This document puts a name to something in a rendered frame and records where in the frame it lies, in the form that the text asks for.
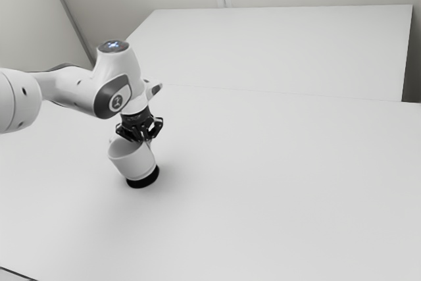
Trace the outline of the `white mug with black base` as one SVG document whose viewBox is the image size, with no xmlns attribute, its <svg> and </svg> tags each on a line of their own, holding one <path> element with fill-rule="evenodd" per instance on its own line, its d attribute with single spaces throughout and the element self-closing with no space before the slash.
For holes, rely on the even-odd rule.
<svg viewBox="0 0 421 281">
<path fill-rule="evenodd" d="M 109 140 L 107 155 L 131 188 L 146 188 L 159 177 L 159 167 L 150 141 L 128 141 L 121 136 Z"/>
</svg>

